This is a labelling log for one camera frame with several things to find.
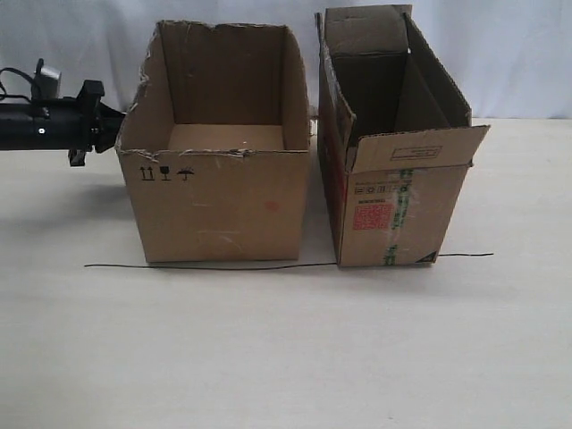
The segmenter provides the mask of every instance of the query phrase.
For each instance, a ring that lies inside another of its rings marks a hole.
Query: white wall
[[[286,23],[302,46],[314,102],[313,12],[376,3],[382,0],[0,0],[0,66],[32,72],[42,56],[63,71],[65,95],[75,95],[84,79],[98,79],[105,83],[109,105],[126,106],[155,21]],[[571,1],[413,4],[414,18],[475,116],[572,117]],[[13,78],[3,80],[25,89]]]

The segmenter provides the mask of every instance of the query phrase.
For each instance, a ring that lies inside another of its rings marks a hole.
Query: cardboard box
[[[435,262],[489,127],[409,5],[328,9],[320,35],[318,151],[340,265]]]
[[[116,148],[147,261],[296,259],[309,135],[288,28],[159,22]]]

